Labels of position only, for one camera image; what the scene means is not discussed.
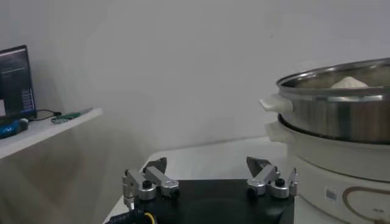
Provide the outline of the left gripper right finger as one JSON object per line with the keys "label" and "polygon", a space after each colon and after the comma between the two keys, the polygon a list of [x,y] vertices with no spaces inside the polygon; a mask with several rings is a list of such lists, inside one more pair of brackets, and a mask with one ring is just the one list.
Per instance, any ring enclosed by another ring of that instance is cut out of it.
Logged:
{"label": "left gripper right finger", "polygon": [[281,171],[266,159],[248,156],[246,163],[252,178],[247,183],[247,192],[252,197],[259,197],[270,193],[277,199],[286,199],[298,194],[298,173],[294,167],[288,176],[282,176]]}

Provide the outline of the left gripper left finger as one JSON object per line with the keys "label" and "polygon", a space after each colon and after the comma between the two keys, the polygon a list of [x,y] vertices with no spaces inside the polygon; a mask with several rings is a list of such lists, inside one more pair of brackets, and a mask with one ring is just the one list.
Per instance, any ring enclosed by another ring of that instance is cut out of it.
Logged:
{"label": "left gripper left finger", "polygon": [[130,210],[135,207],[135,199],[149,202],[161,197],[176,199],[180,195],[179,181],[165,175],[168,160],[166,157],[149,161],[141,171],[126,169],[122,176],[123,203]]}

